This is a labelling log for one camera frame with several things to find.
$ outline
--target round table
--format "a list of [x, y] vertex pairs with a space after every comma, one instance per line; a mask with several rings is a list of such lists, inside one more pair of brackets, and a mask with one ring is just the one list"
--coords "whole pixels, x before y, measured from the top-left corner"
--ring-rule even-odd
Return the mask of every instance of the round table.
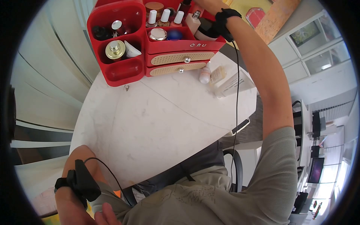
[[[211, 70], [220, 65], [227, 78], [237, 73], [237, 65], [218, 52], [211, 59]], [[70, 153], [82, 144], [89, 146], [126, 188], [215, 142], [236, 127], [236, 95], [217, 99], [213, 87], [200, 83], [199, 73], [144, 77], [110, 87], [100, 72], [82, 105]], [[256, 88], [239, 93], [238, 123], [255, 112], [256, 93]], [[118, 190], [106, 167], [101, 168]]]

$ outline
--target person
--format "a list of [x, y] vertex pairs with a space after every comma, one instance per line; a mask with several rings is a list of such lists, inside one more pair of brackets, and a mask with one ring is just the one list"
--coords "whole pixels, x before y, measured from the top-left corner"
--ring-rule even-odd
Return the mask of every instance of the person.
[[[221, 0], [194, 0], [215, 15], [229, 8]], [[69, 187], [55, 194], [62, 224], [288, 224], [297, 189], [296, 140], [290, 89], [276, 56], [240, 17], [226, 24], [263, 103], [263, 144], [247, 190], [229, 191], [230, 178], [223, 165], [191, 173], [151, 192], [131, 208], [118, 198], [105, 180], [96, 160], [86, 166], [102, 191], [91, 206], [93, 220]], [[75, 160], [95, 157], [85, 145], [66, 161], [62, 177], [75, 168]]]

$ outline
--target gray t-shirt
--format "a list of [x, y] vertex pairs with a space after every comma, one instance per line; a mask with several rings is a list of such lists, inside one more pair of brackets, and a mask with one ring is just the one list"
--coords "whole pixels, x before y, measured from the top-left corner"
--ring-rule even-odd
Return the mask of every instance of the gray t-shirt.
[[215, 166], [191, 174], [130, 208], [111, 188], [99, 182], [102, 194], [91, 202], [93, 212], [112, 205], [126, 224], [288, 224], [297, 189], [295, 131], [284, 127], [264, 141], [247, 190], [229, 193], [225, 167]]

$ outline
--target red cosmetic organizer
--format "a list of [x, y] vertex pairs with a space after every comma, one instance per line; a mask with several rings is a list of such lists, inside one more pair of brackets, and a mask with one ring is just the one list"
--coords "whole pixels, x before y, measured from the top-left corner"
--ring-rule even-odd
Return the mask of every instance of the red cosmetic organizer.
[[[150, 72], [155, 68], [168, 67], [191, 63], [207, 63], [210, 59], [195, 60], [188, 64], [171, 62], [161, 65], [153, 65], [151, 60], [159, 55], [184, 54], [189, 53], [216, 53], [226, 43], [223, 37], [216, 41], [199, 41], [191, 34], [189, 27], [185, 23], [186, 15], [183, 18], [183, 27], [161, 27], [166, 31], [177, 29], [183, 34], [183, 38], [178, 41], [153, 41], [149, 39], [148, 32], [153, 28], [146, 28], [146, 10], [144, 4], [157, 1], [164, 5], [164, 8], [172, 7], [177, 9], [182, 0], [98, 0], [87, 20], [87, 30], [89, 31], [90, 41], [100, 69], [109, 86], [121, 86], [140, 80], [144, 75], [151, 77]], [[203, 16], [212, 21], [214, 16], [204, 12]], [[94, 26], [101, 26], [111, 30], [111, 24], [115, 20], [123, 22], [124, 26], [130, 27], [133, 33], [114, 37], [104, 41], [98, 41], [92, 34]], [[105, 55], [107, 44], [113, 40], [127, 41], [135, 48], [141, 50], [141, 55], [134, 58], [124, 59], [115, 62]]]

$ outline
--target office chair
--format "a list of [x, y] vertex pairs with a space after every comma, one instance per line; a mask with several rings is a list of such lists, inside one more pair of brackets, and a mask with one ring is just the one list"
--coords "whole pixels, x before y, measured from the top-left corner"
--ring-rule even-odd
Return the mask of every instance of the office chair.
[[235, 184], [231, 184], [231, 188], [229, 192], [241, 192], [242, 186], [243, 186], [243, 164], [241, 162], [240, 155], [238, 151], [233, 149], [226, 149], [223, 151], [224, 156], [227, 154], [232, 155], [234, 159], [234, 165], [235, 165]]
[[[223, 151], [224, 156], [227, 154], [233, 155], [232, 149], [227, 149]], [[240, 192], [243, 185], [243, 165], [241, 163], [240, 155], [237, 151], [234, 151], [234, 166], [235, 166], [235, 184], [231, 184], [229, 192]], [[135, 199], [134, 193], [132, 192], [132, 188], [135, 186], [130, 186], [128, 188], [123, 189], [123, 194], [127, 197], [132, 207], [134, 207], [138, 202]]]

